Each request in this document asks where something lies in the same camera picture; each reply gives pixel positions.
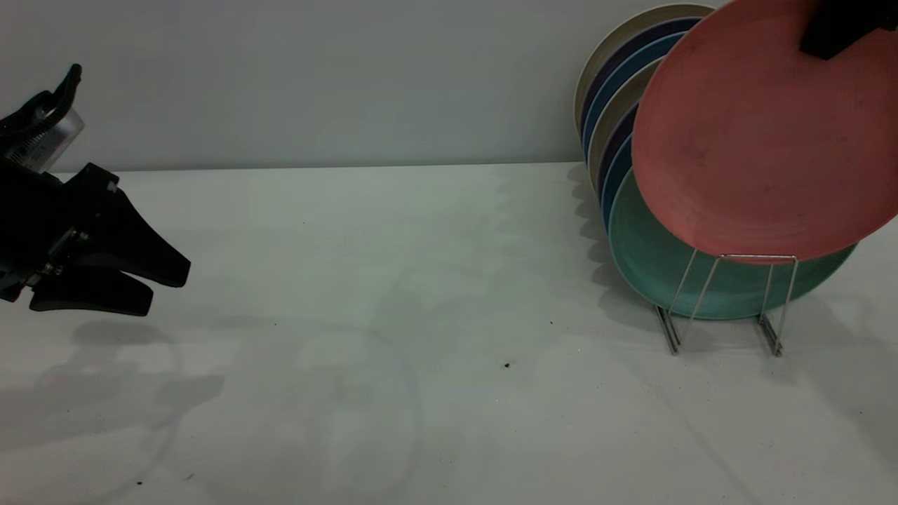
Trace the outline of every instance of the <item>white table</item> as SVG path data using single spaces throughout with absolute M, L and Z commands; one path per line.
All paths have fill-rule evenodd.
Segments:
M 148 317 L 0 305 L 0 503 L 887 503 L 898 226 L 672 357 L 582 164 L 122 173 Z

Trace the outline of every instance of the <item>stack of plates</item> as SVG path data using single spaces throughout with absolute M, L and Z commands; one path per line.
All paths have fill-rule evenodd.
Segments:
M 615 29 L 574 117 L 618 269 L 689 315 L 720 254 L 795 255 L 792 297 L 898 213 L 898 38 L 830 61 L 799 49 L 816 0 L 672 4 Z M 772 269 L 782 305 L 792 263 Z M 697 317 L 757 315 L 769 264 L 722 261 Z

